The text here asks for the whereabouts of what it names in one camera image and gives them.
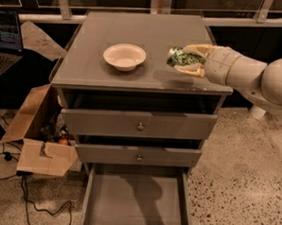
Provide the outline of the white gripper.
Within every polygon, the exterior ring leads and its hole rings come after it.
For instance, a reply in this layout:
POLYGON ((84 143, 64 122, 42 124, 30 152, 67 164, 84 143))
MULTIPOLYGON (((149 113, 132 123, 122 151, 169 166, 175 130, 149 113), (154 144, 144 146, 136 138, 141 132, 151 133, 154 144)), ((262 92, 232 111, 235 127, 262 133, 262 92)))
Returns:
POLYGON ((206 57, 204 67, 201 63, 190 65, 176 65, 178 72, 195 78, 206 78, 216 84, 226 85, 226 79, 234 62, 241 54, 230 47, 214 46, 206 43, 186 45, 183 51, 187 54, 206 57))

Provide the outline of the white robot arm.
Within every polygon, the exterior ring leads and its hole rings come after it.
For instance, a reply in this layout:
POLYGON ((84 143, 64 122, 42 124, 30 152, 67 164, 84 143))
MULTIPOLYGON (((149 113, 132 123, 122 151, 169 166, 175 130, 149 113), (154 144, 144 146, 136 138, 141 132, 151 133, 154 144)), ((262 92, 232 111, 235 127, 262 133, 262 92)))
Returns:
POLYGON ((170 49, 167 64, 188 76, 231 87, 259 114, 282 113, 282 58, 267 64, 230 47, 200 43, 170 49))

